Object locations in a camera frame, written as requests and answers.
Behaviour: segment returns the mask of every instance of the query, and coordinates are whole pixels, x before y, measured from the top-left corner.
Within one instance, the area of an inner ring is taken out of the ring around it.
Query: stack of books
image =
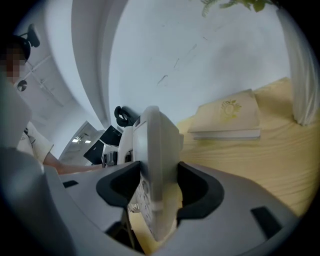
[[[200,106],[188,132],[201,139],[260,138],[259,107],[251,89]]]

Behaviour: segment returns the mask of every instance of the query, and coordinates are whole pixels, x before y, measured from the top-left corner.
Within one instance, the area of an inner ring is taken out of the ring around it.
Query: ceiling
[[[61,77],[47,41],[42,5],[34,8],[21,22],[15,34],[21,35],[34,24],[40,39],[40,46],[31,48],[30,58],[25,65],[21,79],[26,80],[27,89],[19,95],[32,111],[32,123],[38,130],[45,128],[55,111],[61,111],[73,99]]]

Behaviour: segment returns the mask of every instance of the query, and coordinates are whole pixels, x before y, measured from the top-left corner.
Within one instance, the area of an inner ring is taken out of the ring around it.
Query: white wall
[[[51,153],[58,159],[77,131],[86,122],[93,127],[98,126],[94,123],[96,121],[75,100],[71,100],[61,111],[56,111],[51,116],[41,133],[54,144]]]
[[[52,57],[71,94],[91,116],[92,126],[104,128],[97,116],[79,76],[72,42],[72,0],[48,0],[45,3],[44,23]]]
[[[86,95],[104,127],[106,110],[98,79],[99,29],[106,0],[73,0],[71,32],[74,58]]]
[[[101,70],[109,70],[101,79],[113,126],[116,106],[141,113],[158,105],[177,123],[199,105],[290,75],[274,6],[256,13],[216,4],[202,17],[203,6],[200,0],[128,1],[108,52],[117,23],[109,12],[101,60]]]

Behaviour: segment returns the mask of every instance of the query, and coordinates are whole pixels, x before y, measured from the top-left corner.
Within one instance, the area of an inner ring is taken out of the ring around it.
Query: white plastic part
[[[126,155],[133,150],[133,136],[134,130],[132,126],[124,128],[118,149],[117,165],[124,164],[126,162]],[[139,206],[137,204],[136,193],[133,194],[130,203],[128,204],[128,211],[132,213],[139,213]]]
[[[133,125],[133,160],[141,162],[136,199],[156,241],[171,230],[178,210],[178,163],[181,136],[178,128],[149,106]]]
[[[124,164],[127,153],[133,150],[133,135],[132,126],[127,126],[124,128],[119,143],[117,165]]]

